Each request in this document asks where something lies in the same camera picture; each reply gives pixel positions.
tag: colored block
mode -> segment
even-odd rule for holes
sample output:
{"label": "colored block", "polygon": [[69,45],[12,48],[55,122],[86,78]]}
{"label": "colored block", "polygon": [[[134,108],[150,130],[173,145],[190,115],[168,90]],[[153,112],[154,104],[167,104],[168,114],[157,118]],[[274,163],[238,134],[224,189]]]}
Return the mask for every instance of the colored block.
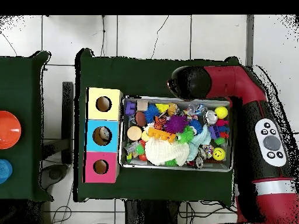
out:
{"label": "colored block", "polygon": [[[95,172],[93,165],[98,160],[104,160],[108,164],[105,174]],[[115,183],[119,174],[119,163],[117,153],[109,152],[87,152],[85,162],[85,182],[86,183]]]}
{"label": "colored block", "polygon": [[[100,97],[107,97],[110,100],[110,110],[102,112],[96,108],[97,99]],[[85,117],[90,120],[119,120],[120,102],[122,97],[123,94],[118,89],[90,87],[88,89],[88,94],[86,94],[86,101],[88,100],[88,116]]]}
{"label": "colored block", "polygon": [[[112,134],[111,141],[107,145],[100,146],[92,138],[97,127],[106,127]],[[88,120],[86,151],[95,152],[118,152],[119,122],[104,120]]]}

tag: round toy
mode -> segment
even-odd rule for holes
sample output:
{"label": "round toy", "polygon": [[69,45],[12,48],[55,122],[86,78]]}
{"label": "round toy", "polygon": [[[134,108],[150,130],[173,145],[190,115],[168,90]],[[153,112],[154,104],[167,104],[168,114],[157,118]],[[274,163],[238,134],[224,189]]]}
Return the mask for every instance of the round toy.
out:
{"label": "round toy", "polygon": [[227,116],[228,111],[225,107],[217,107],[215,113],[217,114],[217,117],[222,120]]}
{"label": "round toy", "polygon": [[213,156],[214,147],[210,144],[203,145],[203,150],[207,155],[207,159],[211,158]]}
{"label": "round toy", "polygon": [[141,127],[143,127],[147,124],[147,121],[145,120],[145,115],[142,111],[136,112],[135,120],[136,120],[136,123]]}
{"label": "round toy", "polygon": [[127,131],[129,140],[137,141],[141,138],[142,130],[138,126],[131,126]]}
{"label": "round toy", "polygon": [[21,136],[19,120],[8,111],[0,111],[0,149],[13,147]]}
{"label": "round toy", "polygon": [[204,115],[204,119],[208,125],[214,125],[216,124],[218,117],[214,111],[209,110]]}
{"label": "round toy", "polygon": [[4,183],[12,175],[12,165],[8,160],[0,159],[0,184]]}
{"label": "round toy", "polygon": [[225,151],[221,148],[215,148],[213,152],[213,158],[215,160],[223,160],[225,158]]}

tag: yellow block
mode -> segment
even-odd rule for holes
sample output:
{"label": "yellow block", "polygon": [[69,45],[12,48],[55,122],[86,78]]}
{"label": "yellow block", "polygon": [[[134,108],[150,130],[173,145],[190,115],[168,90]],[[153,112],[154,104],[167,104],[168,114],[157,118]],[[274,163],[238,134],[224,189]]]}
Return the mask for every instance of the yellow block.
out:
{"label": "yellow block", "polygon": [[[98,87],[90,87],[88,94],[88,116],[90,120],[115,120],[120,117],[120,103],[123,94],[118,89],[102,89]],[[99,111],[97,109],[97,100],[100,97],[107,97],[111,102],[108,111]]]}

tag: toy bin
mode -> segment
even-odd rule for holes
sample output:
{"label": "toy bin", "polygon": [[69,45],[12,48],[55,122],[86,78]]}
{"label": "toy bin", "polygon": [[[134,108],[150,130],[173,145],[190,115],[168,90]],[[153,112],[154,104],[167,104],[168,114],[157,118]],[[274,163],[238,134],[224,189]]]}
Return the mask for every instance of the toy bin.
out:
{"label": "toy bin", "polygon": [[[224,106],[228,109],[228,115],[224,118],[224,120],[229,121],[229,137],[225,139],[226,141],[226,147],[225,147],[225,159],[221,161],[217,161],[214,159],[205,160],[202,167],[198,169],[196,166],[189,166],[186,163],[183,166],[156,166],[153,165],[151,162],[142,161],[138,157],[133,158],[130,160],[130,162],[127,162],[127,154],[124,149],[129,143],[132,143],[131,140],[127,137],[127,130],[134,124],[129,120],[129,116],[124,114],[123,118],[121,120],[121,127],[120,127],[120,149],[119,149],[119,163],[123,167],[137,167],[137,168],[143,168],[143,169],[171,169],[171,170],[187,170],[187,171],[210,171],[210,172],[228,172],[232,169],[233,164],[233,150],[232,150],[232,114],[230,109],[230,103],[226,100],[194,100],[194,101],[183,101],[176,98],[161,98],[161,97],[123,97],[121,107],[123,108],[122,111],[126,112],[126,107],[130,107],[130,104],[136,104],[137,100],[146,100],[148,104],[168,104],[168,103],[175,103],[181,110],[184,110],[188,107],[188,105],[198,106],[199,104],[203,104],[205,107],[207,107],[208,110],[215,110],[216,107]],[[201,125],[204,125],[203,117],[199,116],[199,122]],[[217,145],[214,140],[212,139],[210,144],[213,147],[220,147]]]}

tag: green felt surface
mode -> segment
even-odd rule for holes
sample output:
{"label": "green felt surface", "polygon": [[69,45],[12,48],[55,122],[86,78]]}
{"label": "green felt surface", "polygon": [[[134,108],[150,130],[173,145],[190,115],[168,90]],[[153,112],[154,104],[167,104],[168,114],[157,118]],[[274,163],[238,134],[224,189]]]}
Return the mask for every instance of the green felt surface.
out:
{"label": "green felt surface", "polygon": [[9,149],[0,149],[0,159],[13,167],[10,178],[0,184],[0,198],[48,201],[39,186],[41,161],[41,68],[49,53],[34,57],[0,57],[0,110],[9,111],[20,121],[20,140]]}
{"label": "green felt surface", "polygon": [[79,52],[79,160],[78,200],[85,198],[128,198],[148,200],[222,200],[231,204],[232,171],[176,171],[121,167],[115,184],[83,183],[84,124],[86,87],[120,89],[124,95],[173,97],[166,81],[178,67],[185,65],[238,65],[234,58],[227,62],[170,61],[132,58],[92,57],[91,51]]}

